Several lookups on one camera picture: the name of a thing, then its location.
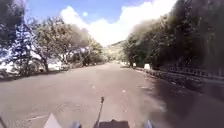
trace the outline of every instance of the foliage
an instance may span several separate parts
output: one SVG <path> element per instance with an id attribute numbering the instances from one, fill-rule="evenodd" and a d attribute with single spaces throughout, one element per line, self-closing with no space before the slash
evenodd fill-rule
<path id="1" fill-rule="evenodd" d="M 13 0 L 0 0 L 0 57 L 7 54 L 17 38 L 16 29 L 23 21 L 24 7 Z"/>
<path id="2" fill-rule="evenodd" d="M 204 43 L 200 40 L 199 16 L 191 2 L 179 0 L 172 12 L 135 27 L 124 45 L 130 63 L 154 68 L 164 65 L 202 66 Z"/>

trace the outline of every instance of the vegetation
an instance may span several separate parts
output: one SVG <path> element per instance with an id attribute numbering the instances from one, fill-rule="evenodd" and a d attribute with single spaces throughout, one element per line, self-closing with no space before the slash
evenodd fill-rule
<path id="1" fill-rule="evenodd" d="M 222 9 L 215 1 L 178 0 L 169 14 L 137 25 L 123 45 L 124 53 L 137 66 L 150 63 L 154 68 L 212 67 L 217 71 L 223 68 Z"/>
<path id="2" fill-rule="evenodd" d="M 25 21 L 25 6 L 14 4 L 13 0 L 0 3 L 0 57 L 13 63 L 20 75 L 38 72 L 39 67 L 49 72 L 50 59 L 64 65 L 103 61 L 102 46 L 86 30 L 65 24 L 59 17 Z"/>

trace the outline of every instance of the blue sky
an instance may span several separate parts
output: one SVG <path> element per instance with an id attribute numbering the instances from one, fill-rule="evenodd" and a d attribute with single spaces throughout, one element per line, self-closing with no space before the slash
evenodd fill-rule
<path id="1" fill-rule="evenodd" d="M 135 25 L 168 13 L 176 0 L 25 0 L 26 17 L 61 16 L 103 46 L 125 40 Z"/>
<path id="2" fill-rule="evenodd" d="M 88 23 L 104 17 L 109 22 L 116 21 L 122 6 L 136 6 L 147 0 L 27 0 L 28 16 L 45 19 L 57 16 L 67 6 L 73 7 L 77 13 L 88 12 L 89 17 L 83 17 Z"/>

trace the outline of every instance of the guardrail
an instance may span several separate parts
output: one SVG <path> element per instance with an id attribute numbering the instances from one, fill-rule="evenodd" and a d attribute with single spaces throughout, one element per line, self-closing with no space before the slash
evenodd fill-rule
<path id="1" fill-rule="evenodd" d="M 165 71 L 165 72 L 185 74 L 185 75 L 193 75 L 193 76 L 209 78 L 209 79 L 224 80 L 224 76 L 221 71 L 219 73 L 211 73 L 202 69 L 183 68 L 183 67 L 162 67 L 162 68 L 159 68 L 159 70 Z"/>

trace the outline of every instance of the tree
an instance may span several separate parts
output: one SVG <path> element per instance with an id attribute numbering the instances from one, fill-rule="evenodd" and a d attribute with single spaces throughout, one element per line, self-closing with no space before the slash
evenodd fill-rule
<path id="1" fill-rule="evenodd" d="M 0 0 L 0 57 L 15 43 L 23 16 L 23 5 L 15 4 L 13 0 Z"/>

